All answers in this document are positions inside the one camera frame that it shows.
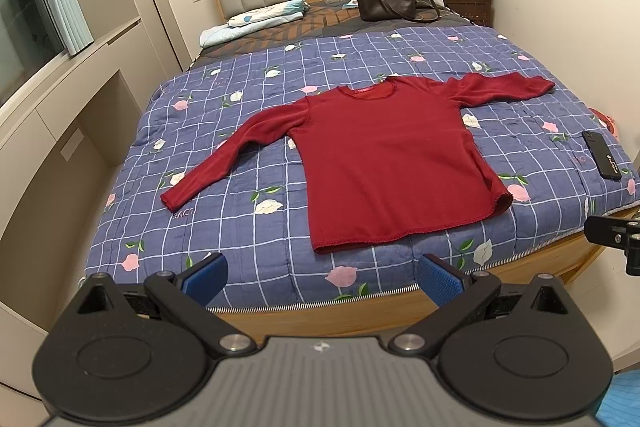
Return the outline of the wooden bed frame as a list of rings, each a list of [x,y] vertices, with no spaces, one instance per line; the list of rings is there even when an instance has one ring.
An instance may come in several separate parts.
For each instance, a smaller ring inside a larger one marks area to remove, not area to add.
[[[224,8],[222,0],[215,3],[218,9]],[[536,273],[546,271],[569,284],[596,262],[603,251],[603,246],[591,244],[582,233],[575,232],[523,258],[491,268],[490,272],[506,283],[526,283]],[[214,312],[260,343],[267,335],[346,337],[401,329],[435,309],[434,303],[419,288],[410,286],[336,303],[327,301],[282,309],[216,309]]]

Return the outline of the black smartphone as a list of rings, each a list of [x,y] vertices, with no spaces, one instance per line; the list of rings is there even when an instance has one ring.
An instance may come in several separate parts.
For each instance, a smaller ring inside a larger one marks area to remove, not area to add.
[[[620,167],[618,167],[603,135],[599,132],[583,131],[582,139],[586,143],[600,176],[605,180],[620,181],[622,179]]]

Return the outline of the brown leather handbag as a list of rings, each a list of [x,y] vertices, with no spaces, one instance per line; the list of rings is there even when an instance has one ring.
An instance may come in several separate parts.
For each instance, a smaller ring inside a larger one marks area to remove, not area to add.
[[[430,2],[431,15],[419,16],[416,12],[416,0],[357,0],[360,18],[365,22],[379,20],[408,20],[426,24],[440,19],[440,11],[435,0]]]

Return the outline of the white flat pillow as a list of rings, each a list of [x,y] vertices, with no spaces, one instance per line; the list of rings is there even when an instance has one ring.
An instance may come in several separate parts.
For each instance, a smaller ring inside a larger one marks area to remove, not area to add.
[[[201,33],[200,38],[198,38],[198,43],[202,49],[206,49],[210,46],[220,46],[221,44],[242,38],[249,33],[250,32],[244,27],[234,28],[228,25],[219,25],[205,29]]]

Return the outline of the light blue folded blanket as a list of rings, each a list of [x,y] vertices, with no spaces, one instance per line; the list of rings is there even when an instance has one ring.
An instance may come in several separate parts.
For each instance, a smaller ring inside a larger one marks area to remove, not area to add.
[[[271,20],[275,17],[291,15],[298,12],[305,13],[309,4],[305,0],[288,0],[273,5],[249,10],[228,19],[229,27],[243,27],[251,23],[259,23],[263,20]]]

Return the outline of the blue floor mat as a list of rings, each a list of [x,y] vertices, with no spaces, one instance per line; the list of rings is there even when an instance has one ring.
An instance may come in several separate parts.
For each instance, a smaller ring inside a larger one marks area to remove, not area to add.
[[[603,426],[640,427],[639,369],[613,377],[596,418]]]

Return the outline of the brown patterned bed sheet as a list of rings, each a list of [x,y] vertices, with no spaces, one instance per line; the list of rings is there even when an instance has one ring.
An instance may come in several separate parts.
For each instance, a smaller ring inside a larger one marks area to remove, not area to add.
[[[207,66],[235,55],[297,44],[306,39],[338,37],[358,32],[391,31],[420,23],[408,20],[381,20],[365,22],[357,9],[342,9],[326,5],[321,0],[310,0],[310,8],[300,20],[293,20],[271,28],[261,29],[230,42],[204,48],[191,64],[190,69]]]

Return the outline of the beige built-in cabinet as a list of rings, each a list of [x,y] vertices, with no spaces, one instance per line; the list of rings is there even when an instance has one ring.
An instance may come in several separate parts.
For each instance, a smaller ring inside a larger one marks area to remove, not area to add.
[[[92,43],[64,49],[44,0],[1,0],[1,300],[48,327],[156,87],[190,56],[169,0],[78,0]]]

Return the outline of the red long sleeve sweater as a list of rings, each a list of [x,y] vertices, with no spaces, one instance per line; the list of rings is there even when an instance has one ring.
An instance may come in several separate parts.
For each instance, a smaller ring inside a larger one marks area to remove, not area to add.
[[[250,117],[160,196],[172,212],[232,170],[243,148],[288,136],[303,161],[312,249],[387,244],[501,215],[513,196],[480,155],[461,109],[538,98],[552,81],[518,72],[447,81],[390,76]]]

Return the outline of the blue floral checked quilt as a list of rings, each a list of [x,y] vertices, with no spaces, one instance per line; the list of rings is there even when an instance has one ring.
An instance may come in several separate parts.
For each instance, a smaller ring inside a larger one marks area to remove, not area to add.
[[[639,202],[591,110],[494,30],[401,28],[216,58],[158,87],[85,271],[229,265],[220,309],[413,285],[420,256],[491,268]]]

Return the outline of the brown wooden nightstand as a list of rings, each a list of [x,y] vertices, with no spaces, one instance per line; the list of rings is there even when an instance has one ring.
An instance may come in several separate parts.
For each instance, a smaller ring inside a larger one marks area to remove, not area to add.
[[[444,0],[451,11],[480,26],[491,27],[494,22],[492,0]]]

